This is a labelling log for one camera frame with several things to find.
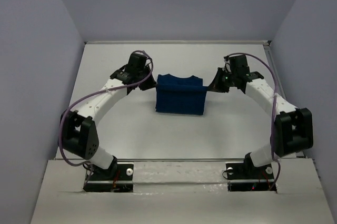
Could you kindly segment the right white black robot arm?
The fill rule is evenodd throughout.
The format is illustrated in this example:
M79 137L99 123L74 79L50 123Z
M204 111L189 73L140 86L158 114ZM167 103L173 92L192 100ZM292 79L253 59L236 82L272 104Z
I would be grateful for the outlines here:
M262 167L280 158L313 147L312 113L289 103L277 91L278 85L270 86L264 76L248 66L247 53L232 53L224 57L224 67L217 69L208 91L228 93L237 88L254 100L271 118L269 143L245 155L242 171L256 177Z

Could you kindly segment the blue printed t shirt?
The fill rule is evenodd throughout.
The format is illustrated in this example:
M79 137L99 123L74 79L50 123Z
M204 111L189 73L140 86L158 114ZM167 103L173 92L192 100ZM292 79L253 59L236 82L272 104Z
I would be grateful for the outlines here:
M155 110L165 114L202 116L206 93L203 79L194 75L187 78L158 75Z

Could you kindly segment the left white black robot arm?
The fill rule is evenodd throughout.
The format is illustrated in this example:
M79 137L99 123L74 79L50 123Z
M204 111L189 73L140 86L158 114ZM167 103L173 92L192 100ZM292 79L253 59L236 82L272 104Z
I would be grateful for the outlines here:
M97 125L113 106L139 88L152 89L156 81L152 75L152 58L143 50L130 54L128 63L113 72L101 90L72 103L62 114L58 132L58 148L66 163L71 162L68 151L82 159L82 166L104 179L116 175L117 158L100 146Z

